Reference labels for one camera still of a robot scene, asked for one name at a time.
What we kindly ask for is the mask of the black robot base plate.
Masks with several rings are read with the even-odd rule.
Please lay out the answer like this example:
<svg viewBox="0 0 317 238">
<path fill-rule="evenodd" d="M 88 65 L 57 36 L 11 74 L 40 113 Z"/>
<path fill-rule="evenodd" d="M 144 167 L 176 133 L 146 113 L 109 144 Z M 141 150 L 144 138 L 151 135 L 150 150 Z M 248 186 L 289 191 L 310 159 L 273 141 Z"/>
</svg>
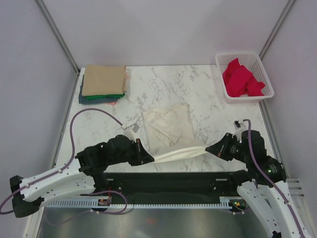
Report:
<svg viewBox="0 0 317 238">
<path fill-rule="evenodd" d="M 208 202 L 237 197 L 230 172 L 106 173 L 108 187 L 127 202 Z"/>
</svg>

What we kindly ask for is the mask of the left aluminium frame post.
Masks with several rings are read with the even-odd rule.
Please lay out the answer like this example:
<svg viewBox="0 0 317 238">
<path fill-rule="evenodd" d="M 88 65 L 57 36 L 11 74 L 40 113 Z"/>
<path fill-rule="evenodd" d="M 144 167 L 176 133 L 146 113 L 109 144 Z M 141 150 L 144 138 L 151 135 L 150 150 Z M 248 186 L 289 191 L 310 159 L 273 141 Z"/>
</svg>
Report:
<svg viewBox="0 0 317 238">
<path fill-rule="evenodd" d="M 57 40 L 59 46 L 61 47 L 64 55 L 66 56 L 67 60 L 69 61 L 69 63 L 71 64 L 73 70 L 75 71 L 75 73 L 77 75 L 79 75 L 80 73 L 80 68 L 78 66 L 78 64 L 75 62 L 74 57 L 72 56 L 69 47 L 67 46 L 60 30 L 58 29 L 49 9 L 47 8 L 45 2 L 43 0 L 34 0 L 34 3 L 37 5 L 37 7 L 39 8 L 39 11 L 41 12 L 41 14 L 43 15 L 46 23 L 48 24 L 51 32 L 53 33 L 55 39 Z"/>
</svg>

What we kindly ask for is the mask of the aluminium frame post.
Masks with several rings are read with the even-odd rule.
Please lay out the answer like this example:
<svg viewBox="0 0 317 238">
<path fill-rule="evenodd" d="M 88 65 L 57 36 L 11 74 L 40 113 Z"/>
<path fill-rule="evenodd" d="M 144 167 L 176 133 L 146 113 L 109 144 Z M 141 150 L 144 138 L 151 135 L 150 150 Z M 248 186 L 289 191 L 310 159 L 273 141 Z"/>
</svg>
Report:
<svg viewBox="0 0 317 238">
<path fill-rule="evenodd" d="M 73 70 L 75 71 L 75 73 L 77 75 L 79 75 L 80 73 L 80 68 L 78 66 L 78 64 L 75 62 L 74 57 L 72 56 L 69 47 L 67 46 L 60 30 L 58 29 L 49 9 L 47 8 L 45 2 L 43 0 L 34 0 L 34 3 L 37 5 L 37 7 L 39 8 L 39 11 L 41 12 L 41 14 L 43 15 L 46 23 L 48 24 L 51 32 L 53 33 L 55 39 L 57 40 L 59 46 L 61 47 L 64 55 L 66 56 L 67 60 L 69 61 L 69 63 L 71 64 Z"/>
<path fill-rule="evenodd" d="M 276 38 L 277 34 L 279 33 L 280 29 L 282 28 L 284 22 L 286 21 L 289 13 L 291 12 L 291 10 L 293 9 L 295 3 L 297 2 L 297 0 L 288 0 L 285 7 L 283 8 L 280 16 L 278 17 L 274 27 L 272 28 L 265 44 L 263 45 L 259 57 L 260 59 L 263 59 L 265 57 L 265 55 L 267 54 L 270 46 L 272 45 L 274 39 Z"/>
</svg>

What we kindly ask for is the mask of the folded blue grey t shirt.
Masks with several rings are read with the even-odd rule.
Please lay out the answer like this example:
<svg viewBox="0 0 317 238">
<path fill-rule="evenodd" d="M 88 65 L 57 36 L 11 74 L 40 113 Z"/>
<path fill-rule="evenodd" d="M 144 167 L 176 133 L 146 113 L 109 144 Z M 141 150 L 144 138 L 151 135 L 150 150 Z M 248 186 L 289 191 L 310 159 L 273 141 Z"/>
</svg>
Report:
<svg viewBox="0 0 317 238">
<path fill-rule="evenodd" d="M 82 105 L 106 104 L 106 103 L 116 102 L 118 99 L 118 98 L 102 98 L 102 99 L 96 99 L 96 100 L 87 100 L 82 95 L 83 84 L 84 84 L 84 80 L 82 80 L 81 85 L 80 85 L 80 93 L 78 96 L 79 104 L 82 104 Z"/>
</svg>

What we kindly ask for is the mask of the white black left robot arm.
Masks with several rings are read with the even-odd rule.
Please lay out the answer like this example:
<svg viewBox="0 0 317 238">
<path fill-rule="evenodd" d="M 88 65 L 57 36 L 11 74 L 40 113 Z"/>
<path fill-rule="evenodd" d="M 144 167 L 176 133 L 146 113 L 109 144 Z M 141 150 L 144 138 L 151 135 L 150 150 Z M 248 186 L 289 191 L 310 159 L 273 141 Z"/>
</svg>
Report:
<svg viewBox="0 0 317 238">
<path fill-rule="evenodd" d="M 70 162 L 32 178 L 10 178 L 15 217 L 36 213 L 41 207 L 62 198 L 77 195 L 105 195 L 109 184 L 105 170 L 112 165 L 128 163 L 141 166 L 154 162 L 141 140 L 118 135 L 108 142 L 89 146 Z"/>
</svg>

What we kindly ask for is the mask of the folded tan t shirt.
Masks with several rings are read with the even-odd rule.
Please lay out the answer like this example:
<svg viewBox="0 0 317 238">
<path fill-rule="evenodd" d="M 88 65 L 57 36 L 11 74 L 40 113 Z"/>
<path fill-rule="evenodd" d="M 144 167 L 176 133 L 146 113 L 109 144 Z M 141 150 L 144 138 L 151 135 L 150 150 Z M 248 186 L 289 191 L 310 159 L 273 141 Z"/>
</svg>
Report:
<svg viewBox="0 0 317 238">
<path fill-rule="evenodd" d="M 85 67 L 82 95 L 119 95 L 126 90 L 126 66 L 101 66 L 88 64 Z"/>
</svg>

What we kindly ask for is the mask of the white plastic laundry basket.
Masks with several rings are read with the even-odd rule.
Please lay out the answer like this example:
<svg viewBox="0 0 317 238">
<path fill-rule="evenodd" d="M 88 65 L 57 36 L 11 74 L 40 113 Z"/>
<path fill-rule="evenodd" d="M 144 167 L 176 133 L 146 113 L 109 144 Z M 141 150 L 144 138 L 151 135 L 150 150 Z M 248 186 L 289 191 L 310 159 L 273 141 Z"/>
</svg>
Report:
<svg viewBox="0 0 317 238">
<path fill-rule="evenodd" d="M 230 97 L 228 95 L 222 76 L 227 69 L 229 63 L 235 59 L 238 59 L 239 63 L 241 65 L 244 65 L 253 74 L 258 82 L 262 82 L 265 84 L 265 87 L 262 89 L 262 93 L 264 94 L 263 96 L 249 97 L 247 95 L 243 95 L 241 97 Z M 248 51 L 218 53 L 215 55 L 215 62 L 218 75 L 220 77 L 222 90 L 224 92 L 225 100 L 227 103 L 257 103 L 264 99 L 272 98 L 274 96 L 274 89 L 270 83 L 269 77 L 258 54 Z"/>
</svg>

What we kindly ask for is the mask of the folded salmon pink t shirt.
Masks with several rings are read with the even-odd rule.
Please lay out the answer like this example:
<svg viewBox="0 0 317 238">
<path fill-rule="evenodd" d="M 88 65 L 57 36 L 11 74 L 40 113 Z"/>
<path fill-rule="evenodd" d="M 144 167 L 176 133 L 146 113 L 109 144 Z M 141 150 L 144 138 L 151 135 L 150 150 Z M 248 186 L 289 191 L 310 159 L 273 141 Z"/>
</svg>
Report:
<svg viewBox="0 0 317 238">
<path fill-rule="evenodd" d="M 128 80 L 129 80 L 130 76 L 128 75 L 128 73 L 125 74 L 124 77 L 124 83 L 123 83 L 123 89 L 124 89 L 124 93 L 127 92 L 128 89 Z M 111 105 L 111 106 L 115 106 L 117 104 L 119 99 L 117 99 L 116 102 L 111 102 L 111 103 L 106 103 L 107 105 Z"/>
</svg>

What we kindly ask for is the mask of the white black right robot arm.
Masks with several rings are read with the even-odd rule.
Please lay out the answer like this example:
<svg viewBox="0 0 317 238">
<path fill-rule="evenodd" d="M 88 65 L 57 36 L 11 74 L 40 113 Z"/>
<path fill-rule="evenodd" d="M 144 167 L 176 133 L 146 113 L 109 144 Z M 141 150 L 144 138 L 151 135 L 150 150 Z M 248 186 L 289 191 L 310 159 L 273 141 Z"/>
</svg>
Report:
<svg viewBox="0 0 317 238">
<path fill-rule="evenodd" d="M 246 170 L 230 173 L 226 187 L 230 194 L 246 201 L 267 237 L 311 237 L 291 198 L 284 167 L 267 155 L 258 131 L 244 130 L 240 136 L 227 133 L 206 151 L 225 161 L 235 159 L 246 165 Z"/>
</svg>

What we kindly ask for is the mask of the folded green t shirt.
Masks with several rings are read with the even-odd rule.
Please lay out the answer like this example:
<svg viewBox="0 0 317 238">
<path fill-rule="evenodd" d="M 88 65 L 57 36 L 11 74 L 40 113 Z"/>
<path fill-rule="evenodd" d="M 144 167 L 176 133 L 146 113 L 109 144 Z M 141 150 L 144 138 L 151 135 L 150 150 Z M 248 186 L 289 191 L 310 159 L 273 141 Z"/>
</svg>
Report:
<svg viewBox="0 0 317 238">
<path fill-rule="evenodd" d="M 96 99 L 102 99 L 102 98 L 122 98 L 125 96 L 125 93 L 122 94 L 107 94 L 107 95 L 92 95 L 92 96 L 85 96 L 85 99 L 87 100 L 96 100 Z"/>
</svg>

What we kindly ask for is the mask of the right aluminium frame post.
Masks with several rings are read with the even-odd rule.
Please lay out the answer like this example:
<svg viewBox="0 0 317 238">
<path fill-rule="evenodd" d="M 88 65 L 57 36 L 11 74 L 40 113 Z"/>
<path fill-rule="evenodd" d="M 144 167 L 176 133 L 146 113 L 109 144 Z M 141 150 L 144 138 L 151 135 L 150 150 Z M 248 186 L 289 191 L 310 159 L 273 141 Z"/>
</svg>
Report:
<svg viewBox="0 0 317 238">
<path fill-rule="evenodd" d="M 284 22 L 286 21 L 289 13 L 291 12 L 291 10 L 293 9 L 295 3 L 297 2 L 297 0 L 288 0 L 285 7 L 283 8 L 280 16 L 278 17 L 274 27 L 272 28 L 265 44 L 263 45 L 259 57 L 260 59 L 263 59 L 265 57 L 265 55 L 267 54 L 270 46 L 272 45 L 274 39 L 276 38 L 277 34 L 279 33 L 280 29 L 282 28 Z"/>
</svg>

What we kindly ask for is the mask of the red t shirt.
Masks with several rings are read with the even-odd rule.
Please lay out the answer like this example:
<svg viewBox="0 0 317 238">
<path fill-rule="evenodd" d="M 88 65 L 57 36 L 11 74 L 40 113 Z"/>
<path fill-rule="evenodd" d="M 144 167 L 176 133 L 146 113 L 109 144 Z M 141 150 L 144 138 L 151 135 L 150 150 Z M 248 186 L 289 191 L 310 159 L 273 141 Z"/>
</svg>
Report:
<svg viewBox="0 0 317 238">
<path fill-rule="evenodd" d="M 242 95 L 248 95 L 249 97 L 264 96 L 262 89 L 265 84 L 258 82 L 254 75 L 239 63 L 237 58 L 228 64 L 222 76 L 227 94 L 230 97 L 240 97 Z"/>
</svg>

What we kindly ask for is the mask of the cream white t shirt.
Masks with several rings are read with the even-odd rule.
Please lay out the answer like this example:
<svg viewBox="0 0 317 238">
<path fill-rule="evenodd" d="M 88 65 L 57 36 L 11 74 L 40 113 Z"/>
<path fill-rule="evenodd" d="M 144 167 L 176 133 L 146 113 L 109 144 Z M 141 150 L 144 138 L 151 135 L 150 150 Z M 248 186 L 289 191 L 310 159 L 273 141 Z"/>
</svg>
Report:
<svg viewBox="0 0 317 238">
<path fill-rule="evenodd" d="M 180 161 L 206 153 L 206 144 L 194 136 L 187 104 L 144 111 L 143 121 L 155 163 Z"/>
</svg>

